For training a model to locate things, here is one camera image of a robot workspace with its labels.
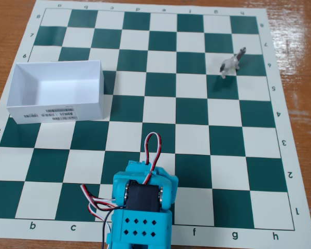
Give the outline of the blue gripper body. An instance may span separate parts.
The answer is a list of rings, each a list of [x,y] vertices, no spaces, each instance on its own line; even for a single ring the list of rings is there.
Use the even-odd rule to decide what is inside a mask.
[[[166,179],[171,181],[172,187],[178,187],[178,177],[177,176],[168,174],[165,171],[165,169],[162,167],[155,167],[152,170],[151,169],[152,166],[153,166],[152,163],[146,164],[145,161],[137,162],[137,161],[130,160],[128,162],[128,172],[140,173],[142,175],[142,179],[137,180],[137,182],[140,184],[146,184],[147,177],[149,177],[147,184],[150,184],[151,180],[155,176],[163,176]]]

